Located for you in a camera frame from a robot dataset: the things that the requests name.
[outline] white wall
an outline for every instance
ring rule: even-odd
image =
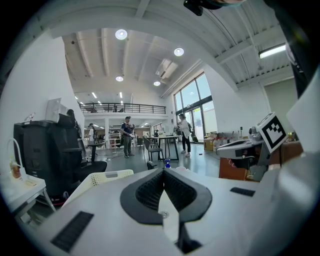
[[[297,102],[297,89],[294,79],[274,83],[264,87],[271,111],[275,112],[284,130],[289,133],[294,129],[287,119],[287,113]]]
[[[203,68],[212,94],[218,132],[232,132],[257,125],[270,112],[264,88],[255,84],[233,91],[210,66]]]
[[[52,39],[45,32],[20,56],[4,86],[0,99],[0,170],[9,168],[7,142],[13,137],[14,124],[33,112],[33,120],[44,120],[48,100],[62,98],[61,104],[73,109],[82,130],[81,113],[71,87],[62,38]]]

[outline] railing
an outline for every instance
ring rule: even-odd
[[[85,103],[79,105],[82,113],[152,113],[165,114],[165,106],[129,103]]]

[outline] camera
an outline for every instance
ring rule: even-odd
[[[201,16],[204,12],[204,8],[210,10],[216,10],[221,8],[221,6],[215,5],[211,0],[185,0],[183,6],[188,8],[197,16]]]

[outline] ceiling vent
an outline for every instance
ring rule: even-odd
[[[162,79],[169,78],[172,73],[177,69],[178,65],[169,59],[164,58],[155,74]]]

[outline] black pad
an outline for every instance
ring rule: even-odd
[[[212,195],[205,186],[170,169],[159,168],[128,185],[121,193],[120,203],[137,222],[162,225],[163,218],[158,208],[164,190],[179,212],[181,223],[201,219],[212,202]]]

